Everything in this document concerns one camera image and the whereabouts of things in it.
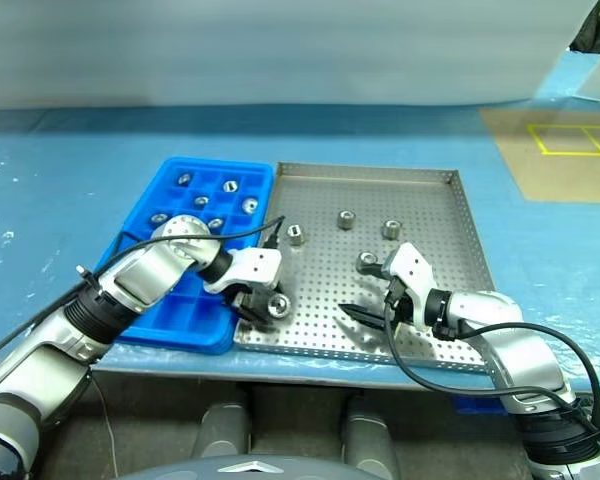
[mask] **blue plastic tray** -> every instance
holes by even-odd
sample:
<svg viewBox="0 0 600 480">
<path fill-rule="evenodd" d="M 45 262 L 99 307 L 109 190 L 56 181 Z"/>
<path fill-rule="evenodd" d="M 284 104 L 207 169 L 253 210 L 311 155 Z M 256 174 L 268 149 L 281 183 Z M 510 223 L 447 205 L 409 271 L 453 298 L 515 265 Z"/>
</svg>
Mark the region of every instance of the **blue plastic tray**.
<svg viewBox="0 0 600 480">
<path fill-rule="evenodd" d="M 184 173 L 192 176 L 188 185 L 178 185 Z M 223 191 L 228 180 L 238 182 L 233 193 Z M 234 233 L 262 224 L 273 186 L 273 170 L 257 163 L 225 162 L 197 158 L 175 157 L 162 165 L 149 187 L 131 210 L 100 264 L 112 252 L 124 249 L 138 240 L 151 236 L 156 228 L 152 215 L 171 216 L 182 213 L 194 215 L 205 223 L 222 218 L 224 225 L 212 233 Z M 193 200 L 209 197 L 201 209 Z M 253 197 L 258 207 L 252 215 L 242 211 L 242 202 Z M 255 246 L 258 235 L 234 239 L 225 249 Z M 139 317 L 119 338 L 120 341 L 145 345 L 172 347 L 197 352 L 220 354 L 233 344 L 237 318 L 222 303 L 221 295 L 209 295 L 202 289 L 202 280 L 195 273 L 186 273 L 169 295 Z"/>
</svg>

